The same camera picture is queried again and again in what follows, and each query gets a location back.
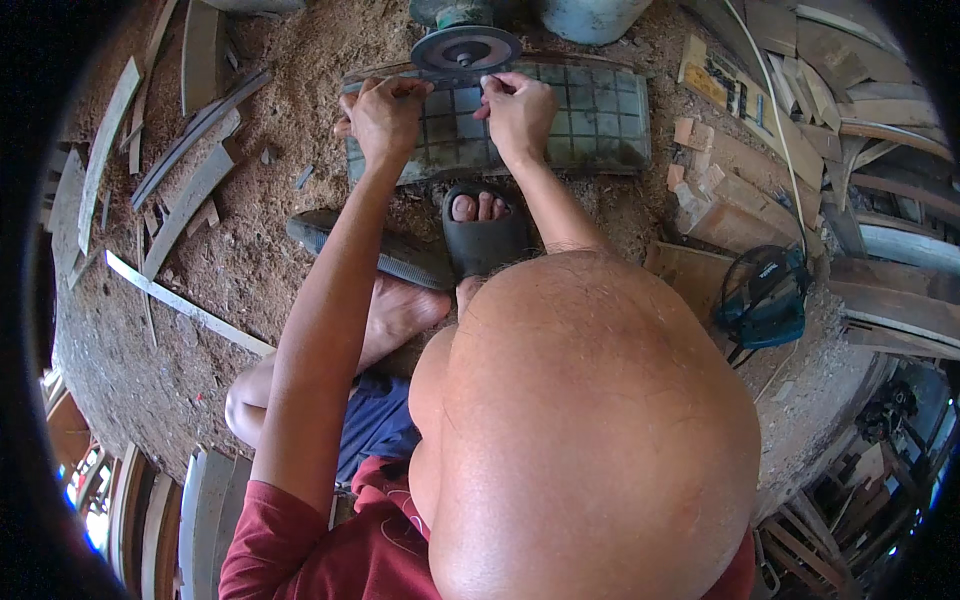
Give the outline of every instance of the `red shirt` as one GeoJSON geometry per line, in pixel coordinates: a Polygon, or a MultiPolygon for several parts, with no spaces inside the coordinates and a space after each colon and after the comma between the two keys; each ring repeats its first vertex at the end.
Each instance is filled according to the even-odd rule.
{"type": "MultiPolygon", "coordinates": [[[[327,516],[260,481],[247,484],[243,513],[224,562],[220,597],[440,599],[430,577],[425,529],[406,478],[387,481],[371,457],[353,477],[357,516],[327,531],[327,516]]],[[[746,600],[754,543],[744,537],[705,600],[746,600]]]]}

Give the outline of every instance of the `blue shorts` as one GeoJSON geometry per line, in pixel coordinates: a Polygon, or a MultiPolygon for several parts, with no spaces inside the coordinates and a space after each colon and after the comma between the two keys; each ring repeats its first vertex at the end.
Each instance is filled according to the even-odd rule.
{"type": "Polygon", "coordinates": [[[363,372],[353,383],[337,461],[337,484],[347,488],[367,457],[409,459],[420,442],[407,408],[410,381],[363,372]]]}

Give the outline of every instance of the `grinding wheel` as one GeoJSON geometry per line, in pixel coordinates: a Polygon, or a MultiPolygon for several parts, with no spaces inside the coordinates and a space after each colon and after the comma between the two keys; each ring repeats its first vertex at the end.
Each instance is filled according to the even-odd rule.
{"type": "Polygon", "coordinates": [[[520,40],[510,32],[486,25],[457,25],[428,34],[414,44],[410,62],[432,72],[495,72],[516,60],[520,40]]]}

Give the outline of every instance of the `forearm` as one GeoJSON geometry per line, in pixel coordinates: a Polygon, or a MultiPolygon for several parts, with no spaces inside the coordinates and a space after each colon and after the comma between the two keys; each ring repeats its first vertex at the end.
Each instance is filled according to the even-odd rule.
{"type": "Polygon", "coordinates": [[[607,236],[600,232],[570,190],[542,159],[517,159],[507,166],[530,207],[547,253],[568,250],[614,252],[607,236]]]}
{"type": "Polygon", "coordinates": [[[380,235],[402,161],[369,165],[294,301],[276,351],[252,478],[329,510],[380,235]]]}

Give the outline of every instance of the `blue power tool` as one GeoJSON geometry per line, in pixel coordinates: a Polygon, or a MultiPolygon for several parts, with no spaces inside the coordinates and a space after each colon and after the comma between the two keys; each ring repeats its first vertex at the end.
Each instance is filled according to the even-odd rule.
{"type": "Polygon", "coordinates": [[[720,306],[714,316],[716,325],[737,344],[728,361],[732,364],[744,349],[779,346],[804,335],[804,300],[809,285],[810,275],[800,248],[758,246],[734,260],[724,276],[720,306]],[[744,268],[750,270],[749,274],[730,290],[733,274],[742,273],[744,268]]]}

